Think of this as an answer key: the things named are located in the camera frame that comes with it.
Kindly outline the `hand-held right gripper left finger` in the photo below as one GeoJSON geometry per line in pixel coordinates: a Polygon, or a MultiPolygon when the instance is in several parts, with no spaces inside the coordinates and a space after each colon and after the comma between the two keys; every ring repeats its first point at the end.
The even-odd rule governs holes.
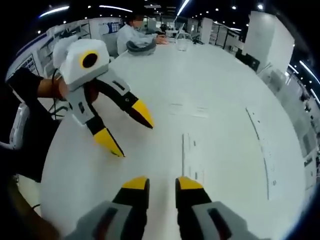
{"type": "Polygon", "coordinates": [[[106,200],[77,221],[66,240],[141,240],[147,224],[150,180],[125,182],[112,201],[106,200]]]}

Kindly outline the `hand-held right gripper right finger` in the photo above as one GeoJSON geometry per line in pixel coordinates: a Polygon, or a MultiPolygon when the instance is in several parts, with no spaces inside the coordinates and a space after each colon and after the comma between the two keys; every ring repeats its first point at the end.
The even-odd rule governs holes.
{"type": "Polygon", "coordinates": [[[186,176],[175,179],[175,206],[183,240],[257,240],[244,218],[186,176]]]}

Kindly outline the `person's left hand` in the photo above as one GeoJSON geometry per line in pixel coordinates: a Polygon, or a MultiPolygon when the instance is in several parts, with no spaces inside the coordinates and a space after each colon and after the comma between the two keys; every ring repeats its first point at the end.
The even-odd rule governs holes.
{"type": "Polygon", "coordinates": [[[62,77],[55,79],[43,78],[37,89],[39,98],[53,98],[61,101],[65,100],[68,93],[68,87],[62,77]]]}

